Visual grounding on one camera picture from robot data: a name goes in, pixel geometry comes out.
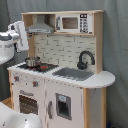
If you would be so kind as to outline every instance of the oven window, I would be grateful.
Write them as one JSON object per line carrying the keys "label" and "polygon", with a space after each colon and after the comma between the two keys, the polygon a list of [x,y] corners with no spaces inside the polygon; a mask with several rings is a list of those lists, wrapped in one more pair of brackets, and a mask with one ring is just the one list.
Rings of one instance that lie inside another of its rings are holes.
{"label": "oven window", "polygon": [[78,29],[78,18],[76,17],[65,17],[62,18],[63,29]]}
{"label": "oven window", "polygon": [[19,95],[20,112],[24,114],[33,113],[38,115],[37,101],[22,95]]}

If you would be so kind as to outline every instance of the door handle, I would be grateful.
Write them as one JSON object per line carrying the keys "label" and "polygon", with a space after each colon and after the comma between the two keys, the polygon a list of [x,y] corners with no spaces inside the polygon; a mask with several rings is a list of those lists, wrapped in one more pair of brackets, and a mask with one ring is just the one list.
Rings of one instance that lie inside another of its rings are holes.
{"label": "door handle", "polygon": [[52,119],[51,106],[52,106],[52,101],[49,101],[49,104],[48,104],[48,115],[49,115],[50,119]]}
{"label": "door handle", "polygon": [[60,30],[59,20],[60,20],[60,17],[58,16],[57,19],[56,19],[56,28],[57,28],[57,30]]}
{"label": "door handle", "polygon": [[27,96],[34,96],[34,94],[32,94],[32,93],[27,93],[27,92],[25,92],[25,91],[23,91],[23,90],[20,90],[20,93],[23,94],[23,95],[27,95]]}

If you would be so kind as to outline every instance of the burner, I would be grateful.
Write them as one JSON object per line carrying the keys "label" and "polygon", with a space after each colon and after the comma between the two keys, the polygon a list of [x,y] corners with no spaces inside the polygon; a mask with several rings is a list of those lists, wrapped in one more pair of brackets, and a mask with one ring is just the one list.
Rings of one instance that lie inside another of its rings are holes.
{"label": "burner", "polygon": [[47,63],[41,63],[41,65],[37,66],[37,67],[28,67],[26,64],[18,66],[18,68],[32,70],[32,71],[36,71],[36,72],[42,72],[42,73],[48,72],[57,67],[58,67],[58,65],[47,64]]}

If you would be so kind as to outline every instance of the toy kitchen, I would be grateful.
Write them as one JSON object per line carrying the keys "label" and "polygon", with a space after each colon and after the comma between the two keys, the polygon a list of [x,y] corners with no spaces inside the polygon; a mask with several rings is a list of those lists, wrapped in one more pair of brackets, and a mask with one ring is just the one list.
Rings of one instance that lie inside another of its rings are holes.
{"label": "toy kitchen", "polygon": [[103,11],[28,12],[22,18],[28,58],[41,63],[8,68],[12,109],[39,115],[43,128],[106,128],[106,87],[115,76],[102,69]]}

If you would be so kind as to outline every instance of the backsplash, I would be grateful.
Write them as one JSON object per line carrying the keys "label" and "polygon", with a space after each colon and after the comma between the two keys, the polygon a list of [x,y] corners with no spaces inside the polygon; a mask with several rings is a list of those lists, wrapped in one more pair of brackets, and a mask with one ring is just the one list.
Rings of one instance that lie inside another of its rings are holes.
{"label": "backsplash", "polygon": [[[95,38],[86,36],[66,35],[35,35],[35,56],[42,62],[77,68],[79,55],[82,51],[90,51],[95,57]],[[83,62],[88,62],[88,69],[95,70],[91,65],[90,56],[84,54]]]}

